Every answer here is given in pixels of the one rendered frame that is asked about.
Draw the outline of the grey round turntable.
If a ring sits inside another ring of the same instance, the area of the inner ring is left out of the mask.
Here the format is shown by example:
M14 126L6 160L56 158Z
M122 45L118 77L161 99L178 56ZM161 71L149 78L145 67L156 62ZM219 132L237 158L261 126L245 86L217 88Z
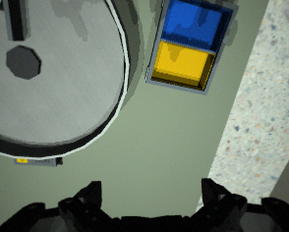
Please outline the grey round turntable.
M0 154L20 165L63 165L62 156L86 148L118 116L131 71L127 33L112 0L3 7Z

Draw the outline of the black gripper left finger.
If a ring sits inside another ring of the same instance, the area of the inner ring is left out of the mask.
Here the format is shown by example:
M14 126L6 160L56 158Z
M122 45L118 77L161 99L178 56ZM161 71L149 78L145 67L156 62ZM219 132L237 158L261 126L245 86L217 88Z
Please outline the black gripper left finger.
M45 209L45 203L31 203L0 225L0 232L126 232L131 227L103 210L101 181L92 181L72 198ZM67 228L66 228L67 226Z

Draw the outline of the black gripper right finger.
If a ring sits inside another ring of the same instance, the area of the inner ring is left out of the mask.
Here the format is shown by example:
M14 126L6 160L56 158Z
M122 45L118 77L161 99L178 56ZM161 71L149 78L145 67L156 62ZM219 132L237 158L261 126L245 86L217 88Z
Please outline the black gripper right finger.
M240 224L240 232L289 232L289 204L280 199L248 203L246 197L202 178L202 203L203 207L191 217L182 217L171 231L239 232Z

